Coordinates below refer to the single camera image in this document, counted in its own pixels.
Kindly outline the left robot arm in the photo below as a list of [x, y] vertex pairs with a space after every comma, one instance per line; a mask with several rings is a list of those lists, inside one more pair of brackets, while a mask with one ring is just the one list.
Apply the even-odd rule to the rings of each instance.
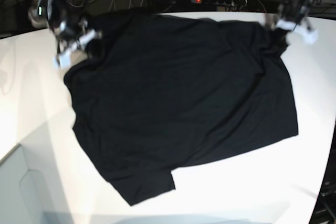
[[321, 0], [282, 0], [275, 16], [272, 28], [285, 34], [300, 35], [306, 44], [314, 44], [318, 39], [318, 31], [312, 28], [308, 15], [311, 8]]

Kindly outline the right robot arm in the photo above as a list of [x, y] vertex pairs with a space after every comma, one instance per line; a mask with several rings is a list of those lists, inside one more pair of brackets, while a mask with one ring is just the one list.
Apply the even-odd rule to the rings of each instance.
[[81, 6], [71, 6], [68, 0], [33, 0], [28, 10], [28, 18], [35, 28], [47, 27], [56, 39], [57, 54], [54, 64], [59, 68], [71, 66], [71, 55], [84, 51], [94, 39], [101, 39], [102, 32], [89, 26], [85, 8], [89, 0]]

